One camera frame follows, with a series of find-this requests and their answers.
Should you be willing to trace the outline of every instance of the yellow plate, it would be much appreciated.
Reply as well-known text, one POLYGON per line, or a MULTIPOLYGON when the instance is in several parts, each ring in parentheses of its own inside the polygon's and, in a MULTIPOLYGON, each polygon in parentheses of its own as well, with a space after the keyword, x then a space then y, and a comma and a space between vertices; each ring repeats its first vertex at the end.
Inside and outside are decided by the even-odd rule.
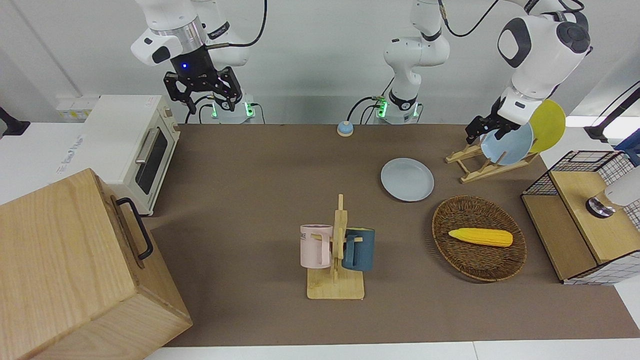
POLYGON ((544 100, 533 112, 529 123, 535 142, 529 152, 542 152, 560 141, 566 126, 564 111, 553 100, 544 100))

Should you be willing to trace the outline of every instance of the oven window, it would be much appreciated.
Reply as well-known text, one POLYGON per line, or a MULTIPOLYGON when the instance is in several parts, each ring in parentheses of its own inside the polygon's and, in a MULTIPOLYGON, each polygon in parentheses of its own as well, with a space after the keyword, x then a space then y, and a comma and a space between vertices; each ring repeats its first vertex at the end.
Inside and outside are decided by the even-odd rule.
POLYGON ((164 157, 167 145, 168 142, 166 141, 166 137, 164 137, 163 132, 160 130, 156 143, 151 150, 149 160, 146 164, 140 165, 140 168, 138 169, 138 173, 136 174, 136 183, 147 195, 149 195, 151 186, 156 179, 156 174, 160 169, 160 163, 164 157))

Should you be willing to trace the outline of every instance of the mug handle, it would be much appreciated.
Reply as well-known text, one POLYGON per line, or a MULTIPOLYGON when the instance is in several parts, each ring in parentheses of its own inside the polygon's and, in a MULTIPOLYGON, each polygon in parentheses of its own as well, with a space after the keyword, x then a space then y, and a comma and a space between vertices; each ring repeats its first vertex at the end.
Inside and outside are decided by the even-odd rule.
POLYGON ((347 251, 345 251, 344 253, 344 263, 345 265, 347 265, 348 267, 353 268, 353 257, 355 255, 355 240, 358 236, 357 235, 347 235, 347 251))
POLYGON ((317 234, 322 236, 322 254, 320 255, 320 266, 328 266, 331 263, 331 239, 327 234, 317 234))

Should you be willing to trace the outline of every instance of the white wall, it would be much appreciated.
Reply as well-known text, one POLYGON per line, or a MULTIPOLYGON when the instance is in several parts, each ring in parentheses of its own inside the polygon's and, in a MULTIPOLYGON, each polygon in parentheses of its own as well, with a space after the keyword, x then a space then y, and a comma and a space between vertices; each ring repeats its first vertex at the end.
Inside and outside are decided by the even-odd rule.
MULTIPOLYGON (((0 48, 23 72, 29 64, 41 64, 58 73, 57 81, 68 76, 72 82, 43 85, 47 80, 41 80, 36 86, 46 87, 45 96, 68 94, 73 85, 82 95, 165 93, 161 79, 170 65, 146 67, 129 52, 131 42, 145 29, 133 0, 0 0, 0 16, 12 1, 54 61, 42 65, 16 41, 0 40, 0 48)), ((595 50, 553 96, 567 113, 615 66, 640 29, 640 2, 585 3, 595 50)), ((445 4, 451 26, 462 32, 491 0, 445 4)), ((220 6, 241 36, 255 36, 262 1, 220 0, 220 6)), ((417 35, 409 22, 410 6, 409 0, 271 0, 265 34, 252 49, 249 63, 237 69, 238 78, 257 102, 265 104, 270 122, 335 123, 357 99, 380 93, 391 78, 382 53, 390 39, 417 35)), ((509 19, 522 14, 517 5, 504 1, 469 37, 454 38, 445 31, 451 43, 449 61, 419 70, 425 121, 462 124, 477 114, 486 115, 512 74, 497 52, 497 36, 509 19)), ((3 34, 14 27, 0 22, 3 34)), ((173 108, 180 116, 185 113, 182 106, 173 108)))
MULTIPOLYGON (((615 98, 636 81, 640 81, 640 37, 628 49, 618 54, 620 60, 574 109, 572 115, 599 115, 615 98)), ((604 115, 624 101, 633 90, 620 98, 604 115)), ((640 102, 627 109, 623 116, 640 116, 640 102)))
MULTIPOLYGON (((0 106, 18 120, 51 121, 58 113, 16 64, 0 49, 0 106)), ((5 126, 0 122, 0 134, 5 126)))

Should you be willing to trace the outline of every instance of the plate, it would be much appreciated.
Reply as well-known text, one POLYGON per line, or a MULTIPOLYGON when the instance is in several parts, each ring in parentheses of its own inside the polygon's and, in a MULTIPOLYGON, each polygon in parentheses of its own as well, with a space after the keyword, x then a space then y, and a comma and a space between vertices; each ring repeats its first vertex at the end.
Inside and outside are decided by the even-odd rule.
POLYGON ((480 145, 487 159, 498 165, 512 165, 527 156, 533 144, 533 129, 530 123, 506 133, 500 140, 495 138, 497 131, 491 130, 480 145), (498 162, 505 151, 507 154, 498 162))
POLYGON ((389 161, 380 173, 382 185, 402 201, 420 201, 433 191, 433 174, 423 163, 398 158, 389 161))
POLYGON ((533 112, 529 123, 536 139, 530 151, 543 152, 551 149, 564 135, 566 115, 560 105, 547 99, 533 112))

